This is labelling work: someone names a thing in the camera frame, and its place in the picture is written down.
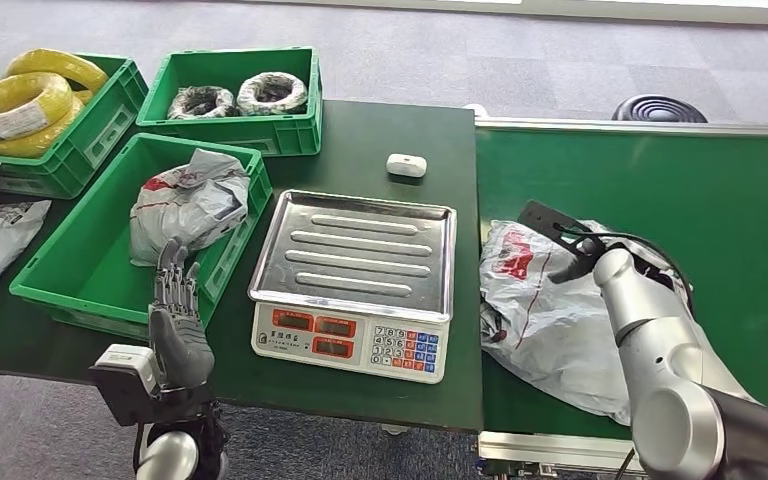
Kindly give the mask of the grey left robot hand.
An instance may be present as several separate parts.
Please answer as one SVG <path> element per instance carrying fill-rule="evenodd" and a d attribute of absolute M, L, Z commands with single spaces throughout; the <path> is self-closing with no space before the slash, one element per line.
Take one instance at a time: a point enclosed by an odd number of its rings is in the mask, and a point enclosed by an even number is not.
<path fill-rule="evenodd" d="M 165 389 L 196 388 L 207 382 L 215 364 L 199 314 L 200 264 L 186 266 L 187 257 L 179 239 L 168 240 L 158 258 L 154 300 L 148 307 L 149 344 Z"/>

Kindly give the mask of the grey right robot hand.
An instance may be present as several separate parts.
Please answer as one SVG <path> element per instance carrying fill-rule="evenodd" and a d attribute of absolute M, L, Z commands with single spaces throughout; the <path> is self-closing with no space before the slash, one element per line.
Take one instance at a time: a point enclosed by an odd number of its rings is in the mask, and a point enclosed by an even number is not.
<path fill-rule="evenodd" d="M 554 271 L 548 275 L 549 280 L 554 284 L 562 284 L 580 279 L 591 274 L 597 261 L 604 254 L 602 250 L 594 252 L 578 252 L 573 255 L 573 260 L 560 270 Z"/>

